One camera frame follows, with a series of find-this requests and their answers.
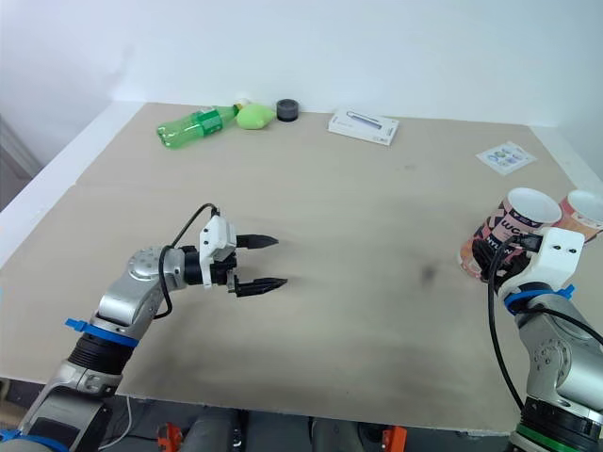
black cable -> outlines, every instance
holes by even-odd
[[[500,264],[502,263],[502,259],[503,259],[505,250],[507,249],[509,244],[511,242],[513,242],[515,239],[516,239],[516,237],[513,235],[513,236],[509,237],[507,240],[505,240],[504,242],[502,242],[502,244],[498,247],[498,250],[495,253],[494,258],[492,259],[492,263],[490,264],[490,273],[488,275],[488,326],[490,327],[490,337],[492,338],[492,346],[494,347],[494,352],[495,352],[495,355],[497,356],[497,362],[498,362],[498,367],[500,368],[500,373],[502,373],[502,377],[504,378],[505,383],[507,383],[507,387],[509,388],[511,395],[513,396],[513,399],[515,400],[517,407],[521,411],[524,409],[524,403],[523,403],[521,397],[519,396],[519,393],[515,389],[515,386],[513,385],[513,381],[511,380],[511,376],[509,375],[509,371],[507,370],[507,366],[502,357],[502,352],[500,351],[500,343],[498,342],[497,324],[496,324],[495,315],[494,315],[494,312],[495,312],[495,307],[494,307],[495,277],[497,275],[498,268],[500,267]]]
[[[168,291],[168,285],[166,283],[166,275],[163,272],[163,266],[164,266],[164,261],[165,261],[165,258],[166,258],[166,254],[168,253],[168,250],[173,250],[176,247],[176,245],[178,244],[178,242],[180,241],[180,239],[182,238],[182,236],[185,234],[185,232],[188,230],[188,228],[190,227],[190,225],[193,223],[193,221],[195,219],[197,219],[197,217],[207,207],[211,207],[211,216],[212,217],[214,215],[217,215],[219,213],[218,207],[216,207],[214,204],[212,204],[211,202],[205,203],[204,205],[202,205],[201,207],[199,207],[197,209],[197,211],[192,215],[192,217],[190,217],[190,219],[187,221],[187,224],[185,224],[185,226],[182,228],[182,230],[180,231],[180,233],[178,233],[178,235],[176,236],[176,238],[173,239],[173,241],[171,242],[171,244],[170,245],[166,245],[165,247],[163,247],[161,249],[161,252],[159,253],[159,266],[158,266],[159,285],[161,286],[161,293],[163,294],[163,299],[166,300],[166,306],[167,306],[167,308],[166,308],[166,310],[163,313],[157,314],[154,317],[154,319],[167,317],[168,315],[171,314],[171,311],[173,309],[173,305],[171,304],[170,292]]]
[[[583,330],[585,332],[588,332],[591,336],[593,336],[593,338],[601,346],[603,346],[603,336],[601,334],[599,334],[598,332],[596,332],[595,330],[593,330],[591,327],[589,327],[585,323],[582,323],[579,320],[576,320],[574,317],[572,317],[570,315],[567,315],[567,314],[564,314],[564,313],[560,313],[559,311],[555,311],[555,310],[547,309],[547,308],[529,308],[529,309],[523,309],[523,310],[520,310],[518,312],[518,314],[548,314],[548,315],[553,315],[554,317],[562,318],[566,322],[569,322],[572,325],[577,326],[581,330]]]
[[[166,300],[167,308],[163,313],[155,315],[154,319],[167,317],[171,314],[172,311],[173,306],[171,304],[170,292],[168,291],[168,284],[166,283],[166,275],[163,272],[163,264],[166,258],[166,253],[168,252],[168,250],[172,249],[173,246],[166,245],[161,249],[161,252],[159,253],[159,285],[161,286],[161,293],[163,294],[163,299]]]

white box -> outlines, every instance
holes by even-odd
[[[399,121],[383,116],[341,108],[329,121],[329,132],[389,146],[398,130],[398,124]]]

wire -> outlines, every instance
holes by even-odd
[[[112,441],[109,444],[102,445],[101,447],[98,448],[98,450],[107,449],[108,447],[111,447],[112,445],[117,444],[123,438],[125,438],[126,436],[128,436],[128,433],[130,432],[130,429],[132,428],[132,405],[130,405],[130,396],[129,395],[127,395],[125,397],[125,403],[126,403],[126,405],[128,407],[128,427],[125,428],[125,430],[123,431],[122,435],[118,439],[116,439],[115,441]]]
[[[519,314],[548,314],[548,315],[553,315],[554,317],[561,318],[561,319],[565,320],[566,322],[569,322],[572,325],[577,326],[581,330],[583,330],[585,332],[588,332],[591,336],[593,336],[593,338],[601,346],[603,346],[603,336],[601,334],[599,334],[598,332],[596,332],[595,330],[593,330],[591,327],[589,327],[585,323],[582,323],[579,320],[576,320],[571,315],[560,313],[559,311],[555,311],[555,310],[547,309],[547,308],[529,308],[529,309],[523,309],[523,310],[519,311]]]
[[[524,403],[519,396],[519,393],[515,389],[513,385],[513,381],[511,380],[511,376],[509,375],[509,371],[507,370],[507,366],[505,364],[504,358],[502,357],[502,352],[500,351],[500,343],[498,342],[498,334],[497,334],[497,323],[495,320],[495,309],[494,309],[494,283],[495,277],[497,275],[498,268],[502,262],[502,257],[504,255],[505,250],[509,246],[511,242],[513,242],[516,237],[513,235],[509,237],[507,240],[502,242],[502,244],[498,247],[497,252],[492,259],[492,263],[490,264],[490,273],[488,275],[488,326],[490,327],[490,337],[492,338],[492,346],[494,347],[494,353],[497,356],[498,367],[500,368],[500,373],[507,383],[507,387],[517,404],[519,410],[524,409]]]
[[[114,440],[115,438],[119,438],[119,436],[111,436],[109,438],[106,438],[105,441],[111,441],[111,440]],[[127,440],[128,438],[132,438],[133,440],[144,440],[144,441],[153,441],[153,442],[157,441],[157,438],[151,438],[150,436],[141,436],[141,435],[125,435],[123,438],[125,440]]]
[[[218,210],[218,207],[216,207],[211,202],[207,202],[204,205],[202,205],[201,207],[199,207],[197,209],[197,211],[192,215],[192,217],[190,217],[190,219],[187,221],[187,224],[185,224],[185,226],[180,230],[180,232],[178,233],[176,238],[174,238],[172,240],[171,244],[163,247],[161,249],[161,252],[159,253],[159,268],[158,268],[159,285],[161,286],[161,293],[163,294],[163,299],[166,300],[166,310],[161,314],[157,314],[154,317],[154,319],[167,317],[168,315],[171,314],[171,311],[173,310],[173,305],[171,303],[171,298],[170,298],[170,291],[168,290],[168,285],[166,283],[166,275],[163,271],[166,254],[168,253],[168,250],[173,250],[176,247],[176,245],[178,245],[178,242],[180,241],[182,236],[185,234],[185,232],[188,230],[188,228],[193,223],[193,221],[195,219],[197,219],[197,217],[202,213],[202,211],[208,207],[211,207],[211,216],[212,217],[214,215],[217,215],[220,212]]]

green plastic bottle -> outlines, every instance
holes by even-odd
[[[168,148],[180,148],[197,138],[221,130],[232,121],[242,106],[202,106],[198,111],[177,121],[165,122],[157,127],[161,142]]]

printed paper cup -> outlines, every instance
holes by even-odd
[[[512,235],[532,233],[559,221],[561,217],[561,208],[545,193],[531,188],[514,188],[464,243],[460,253],[461,266],[471,276],[480,278],[481,267],[473,257],[472,250],[475,239],[484,239],[496,251]],[[514,251],[508,249],[505,253],[508,259]]]
[[[562,219],[553,226],[584,234],[593,240],[603,231],[603,197],[589,191],[574,190],[559,203]]]

